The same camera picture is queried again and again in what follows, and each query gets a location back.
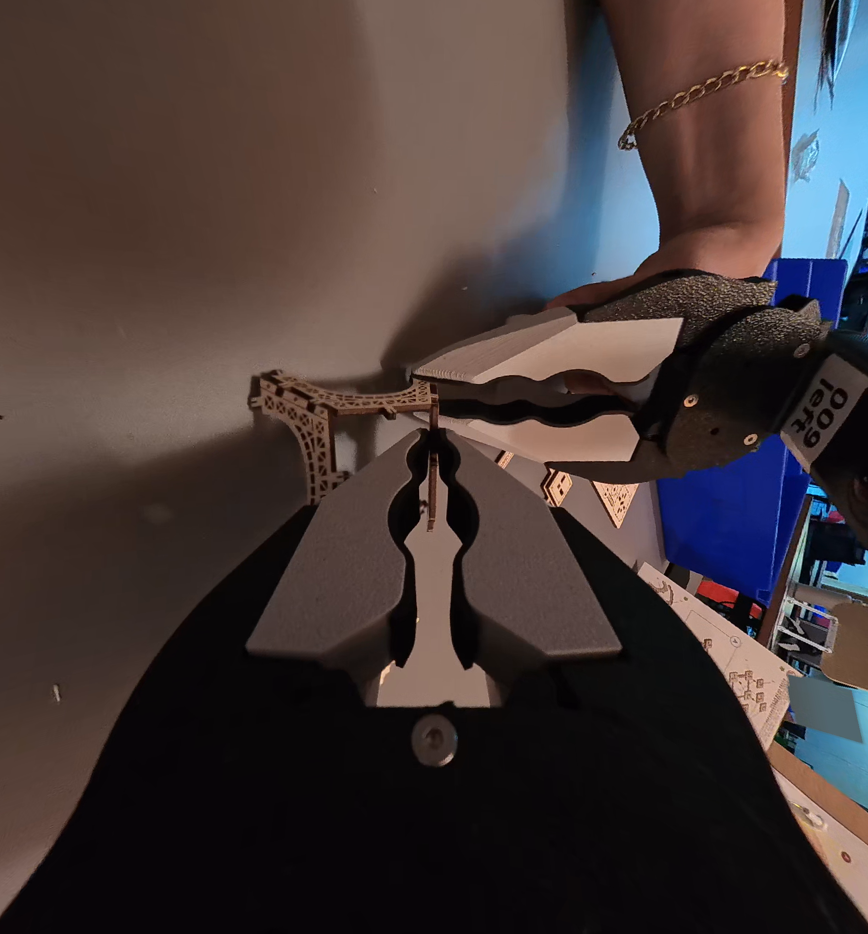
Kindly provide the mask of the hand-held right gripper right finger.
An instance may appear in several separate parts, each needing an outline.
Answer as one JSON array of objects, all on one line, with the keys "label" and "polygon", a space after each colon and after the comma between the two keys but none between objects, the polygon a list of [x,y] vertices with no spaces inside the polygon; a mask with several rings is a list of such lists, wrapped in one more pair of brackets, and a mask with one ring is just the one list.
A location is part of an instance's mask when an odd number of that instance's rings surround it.
[{"label": "hand-held right gripper right finger", "polygon": [[501,690],[555,664],[610,660],[621,642],[551,508],[451,431],[440,432],[453,559],[450,624],[465,668]]}]

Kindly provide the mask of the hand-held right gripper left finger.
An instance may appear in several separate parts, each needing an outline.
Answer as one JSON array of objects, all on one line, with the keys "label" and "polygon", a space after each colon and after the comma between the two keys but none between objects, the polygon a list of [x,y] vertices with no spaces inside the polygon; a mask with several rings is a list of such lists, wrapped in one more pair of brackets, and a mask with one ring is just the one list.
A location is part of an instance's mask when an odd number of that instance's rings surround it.
[{"label": "hand-held right gripper left finger", "polygon": [[419,429],[327,494],[303,533],[246,650],[316,662],[364,684],[406,665],[417,626],[415,563],[428,431]]}]

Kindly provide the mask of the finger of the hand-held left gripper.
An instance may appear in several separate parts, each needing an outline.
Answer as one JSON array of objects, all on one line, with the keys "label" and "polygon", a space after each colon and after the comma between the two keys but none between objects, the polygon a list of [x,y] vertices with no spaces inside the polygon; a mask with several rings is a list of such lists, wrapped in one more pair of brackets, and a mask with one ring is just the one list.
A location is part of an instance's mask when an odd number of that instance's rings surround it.
[{"label": "finger of the hand-held left gripper", "polygon": [[563,402],[565,375],[610,384],[646,380],[673,352],[684,318],[580,321],[567,307],[515,315],[492,330],[413,364],[410,375],[436,383],[445,399]]},{"label": "finger of the hand-held left gripper", "polygon": [[604,412],[580,424],[556,425],[517,403],[508,409],[474,400],[442,401],[440,424],[467,439],[541,462],[626,462],[640,442],[627,414]]}]

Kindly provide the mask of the single wooden lattice arch piece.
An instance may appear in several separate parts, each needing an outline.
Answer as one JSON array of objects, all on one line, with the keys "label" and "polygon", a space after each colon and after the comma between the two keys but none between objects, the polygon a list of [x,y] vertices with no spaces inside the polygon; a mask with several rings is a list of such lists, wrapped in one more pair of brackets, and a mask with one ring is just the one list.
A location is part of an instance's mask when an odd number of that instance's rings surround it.
[{"label": "single wooden lattice arch piece", "polygon": [[433,399],[428,413],[428,477],[427,477],[427,532],[436,529],[439,488],[440,403]]}]

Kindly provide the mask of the wooden lattice arch base assembly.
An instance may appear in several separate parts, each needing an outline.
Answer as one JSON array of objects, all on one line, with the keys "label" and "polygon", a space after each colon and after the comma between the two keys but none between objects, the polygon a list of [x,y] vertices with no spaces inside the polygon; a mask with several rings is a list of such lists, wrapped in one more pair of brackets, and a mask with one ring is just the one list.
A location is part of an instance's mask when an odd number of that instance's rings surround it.
[{"label": "wooden lattice arch base assembly", "polygon": [[335,422],[341,416],[422,413],[439,426],[440,398],[435,384],[413,379],[401,391],[356,393],[332,391],[282,370],[257,377],[249,407],[276,418],[292,431],[300,446],[307,502],[317,505],[349,474],[337,468]]}]

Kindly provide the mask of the person's left forearm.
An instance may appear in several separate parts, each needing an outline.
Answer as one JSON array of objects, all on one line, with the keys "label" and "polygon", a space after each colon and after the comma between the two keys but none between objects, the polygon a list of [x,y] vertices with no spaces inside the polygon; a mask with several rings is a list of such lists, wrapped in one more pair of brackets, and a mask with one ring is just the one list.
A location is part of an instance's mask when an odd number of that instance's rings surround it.
[{"label": "person's left forearm", "polygon": [[745,277],[782,242],[782,84],[786,6],[779,1],[601,2],[629,116],[758,63],[769,74],[651,120],[636,135],[661,225],[658,258]]}]

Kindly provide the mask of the grey desk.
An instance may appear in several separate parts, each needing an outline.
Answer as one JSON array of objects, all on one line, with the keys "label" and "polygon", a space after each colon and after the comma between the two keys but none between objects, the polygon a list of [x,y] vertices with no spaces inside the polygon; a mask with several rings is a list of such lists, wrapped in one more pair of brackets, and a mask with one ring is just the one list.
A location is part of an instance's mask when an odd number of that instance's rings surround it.
[{"label": "grey desk", "polygon": [[361,390],[657,247],[588,2],[0,2],[0,913]]}]

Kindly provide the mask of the person's left hand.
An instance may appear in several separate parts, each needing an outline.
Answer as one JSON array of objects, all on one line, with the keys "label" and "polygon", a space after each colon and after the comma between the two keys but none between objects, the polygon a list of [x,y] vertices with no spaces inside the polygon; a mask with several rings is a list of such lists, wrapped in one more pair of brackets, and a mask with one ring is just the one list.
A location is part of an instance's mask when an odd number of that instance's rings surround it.
[{"label": "person's left hand", "polygon": [[730,278],[759,276],[775,249],[743,228],[710,227],[685,233],[665,242],[634,274],[573,288],[549,299],[543,308],[603,305],[654,276],[672,272],[697,271]]}]

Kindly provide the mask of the wooden cutout parts sheet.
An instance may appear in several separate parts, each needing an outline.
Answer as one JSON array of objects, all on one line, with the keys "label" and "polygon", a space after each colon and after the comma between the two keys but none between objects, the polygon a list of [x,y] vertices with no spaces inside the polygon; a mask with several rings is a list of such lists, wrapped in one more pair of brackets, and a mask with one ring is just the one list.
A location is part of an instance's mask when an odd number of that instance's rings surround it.
[{"label": "wooden cutout parts sheet", "polygon": [[620,529],[626,519],[640,484],[610,484],[591,481],[612,525]]}]

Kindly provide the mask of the blue plastic bin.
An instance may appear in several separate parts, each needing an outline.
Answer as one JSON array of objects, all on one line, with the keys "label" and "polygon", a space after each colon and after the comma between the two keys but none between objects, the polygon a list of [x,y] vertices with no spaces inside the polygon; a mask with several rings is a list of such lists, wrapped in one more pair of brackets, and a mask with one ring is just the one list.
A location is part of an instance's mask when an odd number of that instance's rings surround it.
[{"label": "blue plastic bin", "polygon": [[810,482],[776,434],[726,466],[657,481],[668,561],[768,604]]}]

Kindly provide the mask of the folded assembly diagram sheet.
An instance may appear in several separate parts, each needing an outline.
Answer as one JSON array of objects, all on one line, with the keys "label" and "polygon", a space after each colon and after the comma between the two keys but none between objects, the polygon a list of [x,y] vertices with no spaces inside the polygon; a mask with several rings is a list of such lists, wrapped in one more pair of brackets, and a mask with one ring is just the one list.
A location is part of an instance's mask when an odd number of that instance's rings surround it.
[{"label": "folded assembly diagram sheet", "polygon": [[649,564],[640,564],[637,573],[715,662],[768,750],[790,710],[790,681],[801,678],[801,672]]}]

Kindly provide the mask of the cardboard panel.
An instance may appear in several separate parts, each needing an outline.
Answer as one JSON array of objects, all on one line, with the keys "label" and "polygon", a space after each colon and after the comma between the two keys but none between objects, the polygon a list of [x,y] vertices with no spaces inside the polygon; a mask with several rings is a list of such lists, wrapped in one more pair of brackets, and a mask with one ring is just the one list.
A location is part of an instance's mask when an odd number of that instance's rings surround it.
[{"label": "cardboard panel", "polygon": [[868,605],[841,601],[832,614],[836,637],[832,651],[824,654],[821,670],[832,682],[868,691]]}]

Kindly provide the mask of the cardboard backing board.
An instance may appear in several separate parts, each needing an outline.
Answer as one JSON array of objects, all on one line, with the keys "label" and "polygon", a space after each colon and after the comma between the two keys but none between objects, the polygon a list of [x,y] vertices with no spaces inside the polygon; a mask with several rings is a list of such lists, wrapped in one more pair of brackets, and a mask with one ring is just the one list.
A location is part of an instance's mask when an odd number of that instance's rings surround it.
[{"label": "cardboard backing board", "polygon": [[791,785],[799,788],[822,811],[868,844],[867,808],[850,799],[780,744],[772,742],[766,754],[772,767]]}]

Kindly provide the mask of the large printed instruction sheet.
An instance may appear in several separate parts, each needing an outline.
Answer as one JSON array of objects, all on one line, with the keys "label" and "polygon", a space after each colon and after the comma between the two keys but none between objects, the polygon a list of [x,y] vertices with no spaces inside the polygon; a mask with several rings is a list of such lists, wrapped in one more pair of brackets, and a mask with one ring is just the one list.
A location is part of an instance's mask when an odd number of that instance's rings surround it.
[{"label": "large printed instruction sheet", "polygon": [[868,922],[868,811],[814,777],[810,790],[772,768],[805,837]]}]

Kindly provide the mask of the wooden frame with square pads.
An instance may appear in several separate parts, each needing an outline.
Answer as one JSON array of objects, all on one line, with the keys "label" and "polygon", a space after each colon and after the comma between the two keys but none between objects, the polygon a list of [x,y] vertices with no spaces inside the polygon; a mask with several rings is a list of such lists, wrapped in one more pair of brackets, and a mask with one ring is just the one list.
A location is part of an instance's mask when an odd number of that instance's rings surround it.
[{"label": "wooden frame with square pads", "polygon": [[[495,463],[501,469],[507,469],[513,458],[514,454],[511,451],[501,451],[496,456]],[[540,484],[540,490],[548,506],[559,508],[572,486],[573,479],[569,473],[549,467]]]}]

